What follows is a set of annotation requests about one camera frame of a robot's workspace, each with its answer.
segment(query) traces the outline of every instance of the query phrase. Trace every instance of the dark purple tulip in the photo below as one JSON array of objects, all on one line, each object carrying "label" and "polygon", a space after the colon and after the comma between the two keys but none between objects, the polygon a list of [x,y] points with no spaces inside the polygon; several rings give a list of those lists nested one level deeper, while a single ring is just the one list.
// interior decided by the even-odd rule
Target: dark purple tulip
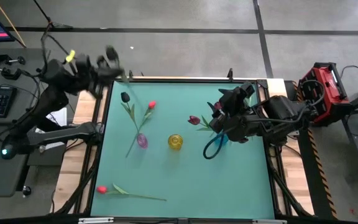
[{"label": "dark purple tulip", "polygon": [[136,137],[136,140],[137,140],[137,143],[139,144],[139,146],[142,148],[142,149],[147,149],[147,138],[144,134],[140,133],[137,135]]},{"label": "dark purple tulip", "polygon": [[222,109],[222,106],[221,106],[221,103],[220,103],[220,102],[216,102],[216,103],[214,104],[214,107],[215,107],[215,109],[217,109],[217,110]]},{"label": "dark purple tulip", "polygon": [[188,120],[188,122],[192,125],[197,125],[200,123],[200,119],[197,118],[196,116],[190,116],[190,119]]},{"label": "dark purple tulip", "polygon": [[128,103],[129,100],[131,100],[131,98],[129,97],[128,93],[122,92],[122,93],[121,93],[121,100],[122,100],[122,102],[124,102],[124,103]]}]

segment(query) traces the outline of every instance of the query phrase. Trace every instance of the table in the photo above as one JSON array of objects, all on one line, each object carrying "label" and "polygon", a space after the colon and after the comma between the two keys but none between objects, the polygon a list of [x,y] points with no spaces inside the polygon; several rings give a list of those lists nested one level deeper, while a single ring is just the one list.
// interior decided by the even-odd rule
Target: table
[{"label": "table", "polygon": [[[281,79],[268,79],[268,88],[270,95],[285,95],[285,86],[284,82]],[[91,119],[91,115],[93,113],[93,105],[94,100],[92,97],[90,97],[86,93],[81,93],[80,99],[78,102],[78,107],[75,113],[74,122],[75,123],[82,123],[85,121],[89,121]],[[296,141],[289,141],[288,143],[292,147],[297,147]],[[80,173],[81,173],[81,166],[83,162],[84,157],[84,146],[79,146],[73,150],[68,151],[65,154],[61,173],[59,176],[54,201],[56,208],[60,208],[65,201],[69,198],[71,193],[74,191],[76,186],[78,185],[78,181],[80,179]],[[308,194],[308,185],[306,183],[306,177],[305,173],[303,172],[303,165],[302,161],[299,157],[297,157],[295,154],[293,154],[291,151],[286,151],[285,149],[282,152],[282,158],[285,168],[285,175],[287,179],[287,185],[289,186],[290,190],[293,192],[295,197],[299,200],[299,202],[304,206],[304,208],[310,212],[313,213],[313,209],[311,206],[311,200],[310,196]],[[87,198],[87,189],[84,191],[84,198]],[[283,200],[282,196],[280,196],[280,191],[278,190],[278,198],[279,198],[279,204],[280,209],[283,210]],[[84,209],[86,200],[82,201],[81,208]]]},{"label": "table", "polygon": [[[11,66],[3,63],[0,65],[0,68],[7,67],[10,68],[12,72],[15,72],[16,68],[34,72],[43,62],[41,49],[0,49],[0,55],[1,54],[8,54],[11,58],[22,56],[26,59],[27,63],[25,65],[19,65],[18,63],[13,63]],[[34,81],[23,75],[17,80],[7,80],[0,74],[0,85],[2,84],[14,85],[32,93],[36,91]],[[26,91],[17,90],[17,95],[9,110],[8,116],[6,118],[0,118],[0,132],[5,130],[13,119],[18,119],[25,113],[25,109],[30,107],[33,98],[34,97]],[[17,187],[22,187],[25,175],[27,175],[27,167],[25,166],[27,158],[27,155],[17,155],[15,158],[7,161],[1,159],[0,155],[0,197],[10,197],[18,190]]]}]

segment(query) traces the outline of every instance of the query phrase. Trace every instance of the black table frame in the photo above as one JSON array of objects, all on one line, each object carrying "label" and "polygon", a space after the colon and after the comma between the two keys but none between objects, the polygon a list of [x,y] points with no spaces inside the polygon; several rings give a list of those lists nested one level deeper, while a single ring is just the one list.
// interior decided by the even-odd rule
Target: black table frame
[{"label": "black table frame", "polygon": [[[142,78],[134,78],[131,80],[132,83],[148,83],[148,82],[152,82],[152,83],[244,83],[245,81],[251,82],[253,84],[256,85],[257,89],[255,91],[255,94],[257,96],[258,102],[261,102],[261,97],[260,97],[260,93],[259,93],[259,88],[262,87],[263,91],[264,91],[264,95],[265,98],[269,98],[269,90],[267,88],[267,81],[266,80],[249,80],[249,79],[245,79],[245,78],[191,78],[191,77],[156,77],[156,78],[149,78],[149,77],[142,77]],[[108,119],[108,113],[109,113],[109,105],[110,105],[110,101],[111,101],[111,95],[112,95],[112,89],[113,89],[113,85],[111,85],[108,88],[108,93],[107,93],[107,97],[106,97],[106,102],[105,102],[105,106],[104,106],[104,111],[103,111],[103,118],[102,118],[102,123],[106,124],[106,121]],[[94,115],[96,115],[96,118],[93,117],[93,121],[97,120],[97,115],[99,113],[99,110],[95,110],[94,111]],[[88,212],[90,214],[91,211],[91,207],[92,207],[92,202],[93,202],[93,195],[94,195],[94,190],[96,187],[96,177],[98,174],[98,168],[99,168],[99,161],[100,161],[100,155],[101,155],[101,150],[102,150],[102,145],[103,145],[103,139],[101,141],[101,143],[98,145],[97,150],[96,150],[96,155],[95,155],[95,159],[96,161],[96,171],[91,179],[91,184],[90,184],[90,188],[89,188],[89,194],[88,194],[88,198],[87,198],[87,203],[86,203],[86,208],[85,208],[85,212]],[[269,146],[266,146],[266,144],[264,144],[265,146],[265,150],[269,150]],[[90,150],[91,148],[89,148],[89,152],[88,152],[88,148],[86,149],[85,152],[85,161],[84,165],[86,165],[85,167],[88,167],[89,164],[89,159],[90,159]],[[282,174],[282,177],[284,175],[283,173],[283,166],[282,166],[282,161],[281,159],[277,159],[277,164],[279,166],[279,173]],[[81,173],[81,180],[83,179],[83,174],[85,174],[84,172]],[[277,198],[277,193],[275,190],[275,184],[273,181],[273,177],[271,176],[270,173],[268,173],[268,177],[269,177],[269,182],[270,182],[270,189],[271,189],[271,193],[272,193],[272,201],[273,201],[273,210],[276,213],[277,211],[280,211],[279,207],[278,207],[278,198]],[[78,201],[76,203],[75,206],[75,210],[74,212],[79,212],[79,208],[81,205],[81,199],[82,197],[78,198]],[[287,208],[287,204],[285,204],[286,208],[285,210],[290,210],[290,207]],[[151,221],[150,218],[144,218],[142,219],[143,222],[150,222]],[[212,222],[216,222],[215,218],[212,219],[205,219],[205,220],[211,220]]]},{"label": "black table frame", "polygon": [[[268,86],[267,86],[266,80],[248,80],[245,78],[233,79],[232,77],[231,78],[139,77],[139,78],[134,78],[133,80],[131,80],[131,82],[134,82],[134,83],[153,82],[153,83],[238,83],[238,84],[241,84],[244,81],[248,81],[248,82],[256,84],[257,89],[258,89],[258,91],[256,91],[256,94],[257,94],[257,98],[259,101],[261,101],[261,96],[259,93],[260,87],[263,88],[265,98],[266,99],[269,98],[269,90],[267,88]],[[109,86],[108,92],[107,92],[106,103],[105,103],[105,107],[104,107],[104,111],[103,111],[103,118],[102,118],[102,123],[104,123],[104,124],[106,123],[107,118],[108,118],[109,106],[110,106],[110,101],[111,101],[111,96],[112,96],[112,88],[113,88],[113,85]],[[94,121],[94,122],[97,121],[100,104],[101,104],[101,100],[96,100],[96,104],[94,107],[95,110],[94,110],[93,118],[92,118],[92,121]],[[58,212],[58,213],[50,214],[47,216],[6,219],[6,220],[0,220],[0,223],[14,223],[14,222],[19,222],[19,223],[79,223],[79,220],[81,218],[92,218],[92,217],[90,217],[90,213],[91,213],[91,206],[92,206],[92,202],[93,202],[94,190],[96,187],[96,178],[97,178],[97,171],[98,171],[98,166],[99,166],[99,162],[100,162],[102,145],[103,145],[103,140],[97,146],[96,155],[94,158],[93,165],[88,172],[86,171],[86,168],[88,167],[89,162],[90,162],[91,146],[87,146],[85,158],[84,158],[84,164],[83,164],[84,172],[81,173],[82,181],[80,182],[79,187],[75,190],[75,193],[73,193],[73,195],[70,197],[70,199],[71,199],[74,197],[74,195],[78,195],[76,193],[82,191],[83,188],[85,187],[85,185],[88,183],[88,181],[89,180],[91,181],[90,188],[89,188],[89,194],[88,194],[88,198],[87,198],[87,204],[86,204],[86,208],[83,213],[79,213],[74,210],[74,214],[68,215],[68,214],[66,214],[66,213],[68,213],[68,210],[70,210],[70,208],[68,208],[68,210],[64,210],[64,212]],[[270,147],[267,146],[265,143],[264,143],[264,146],[265,146],[264,148],[265,148],[265,152],[266,152],[265,157],[266,157],[266,160],[268,161],[269,159],[271,159],[270,156],[268,156]],[[277,156],[276,160],[277,160],[277,165],[278,165],[278,172],[282,172],[282,174],[283,174],[283,165],[282,165],[281,157]],[[302,224],[304,224],[304,223],[343,223],[343,224],[349,223],[350,224],[350,223],[354,223],[354,222],[345,222],[345,221],[339,221],[339,220],[320,219],[320,218],[316,218],[316,217],[294,217],[292,215],[282,215],[282,213],[278,207],[275,182],[273,181],[273,178],[270,173],[268,174],[268,176],[269,176],[270,189],[271,189],[272,199],[273,199],[272,201],[273,201],[275,220],[230,219],[230,218],[149,218],[149,217],[147,217],[147,218],[109,217],[109,218],[114,220],[114,222],[136,222],[136,223],[150,222],[153,224],[162,223],[162,222],[176,223],[176,224],[188,224],[188,223],[192,223],[192,222],[193,223],[283,223],[281,220],[285,220],[288,223],[296,223],[296,224],[301,224],[301,223]],[[79,199],[79,200],[76,201],[76,205],[77,205],[78,209],[79,209],[79,205],[81,204],[81,198],[82,198],[82,195],[80,197],[78,197],[77,199]]]}]

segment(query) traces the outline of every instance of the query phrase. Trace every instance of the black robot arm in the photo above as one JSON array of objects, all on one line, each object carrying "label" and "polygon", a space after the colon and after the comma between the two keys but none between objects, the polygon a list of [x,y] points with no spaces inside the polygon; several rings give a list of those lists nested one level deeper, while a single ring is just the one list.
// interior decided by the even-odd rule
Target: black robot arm
[{"label": "black robot arm", "polygon": [[213,110],[209,126],[216,133],[224,133],[234,142],[247,142],[248,137],[263,136],[269,144],[282,146],[287,134],[307,128],[316,115],[314,105],[309,102],[292,102],[285,96],[273,96],[257,105],[246,102],[255,90],[251,83],[233,90],[219,90],[221,109]]},{"label": "black robot arm", "polygon": [[[95,98],[101,98],[101,89],[110,85],[113,80],[121,76],[124,71],[117,62],[118,56],[112,47],[106,49],[109,60],[116,61],[115,67],[110,67],[103,56],[98,58],[98,67],[91,65],[89,57],[79,55],[75,59],[75,66],[70,64],[71,74],[63,66],[63,63],[52,59],[39,75],[40,81],[48,84],[48,87],[40,95],[36,104],[27,110],[8,129],[9,134],[2,141],[1,157],[12,159],[16,154],[30,154],[41,145],[53,142],[66,142],[70,139],[80,138],[86,143],[96,144],[100,138],[96,124],[84,123],[76,128],[61,127],[46,118],[48,114],[58,111],[68,104],[66,93],[76,95],[86,90]],[[45,133],[34,133],[30,130],[35,127]]]}]

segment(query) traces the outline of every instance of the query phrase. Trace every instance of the gray floor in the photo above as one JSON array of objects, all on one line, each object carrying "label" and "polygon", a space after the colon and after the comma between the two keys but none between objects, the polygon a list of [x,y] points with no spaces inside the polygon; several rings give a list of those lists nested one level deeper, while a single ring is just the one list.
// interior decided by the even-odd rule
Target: gray floor
[{"label": "gray floor", "polygon": [[[55,21],[75,27],[257,29],[252,0],[40,0]],[[16,26],[45,26],[31,0],[0,0]],[[358,30],[358,0],[259,0],[266,30]],[[8,26],[0,13],[0,20]],[[21,32],[28,47],[40,47],[41,32]],[[258,34],[54,33],[66,48],[89,54],[93,61],[113,45],[125,69],[146,76],[266,77]],[[266,35],[273,76],[298,80],[315,62],[336,62],[338,70],[358,65],[358,35]],[[17,43],[0,47],[19,48]],[[53,43],[51,57],[63,54]],[[349,95],[358,92],[358,70],[342,79]],[[70,102],[75,105],[76,98]],[[324,171],[342,220],[358,221],[357,153],[342,123],[315,128]],[[0,198],[0,218],[46,214],[58,167],[39,168],[27,179],[34,194]]]}]

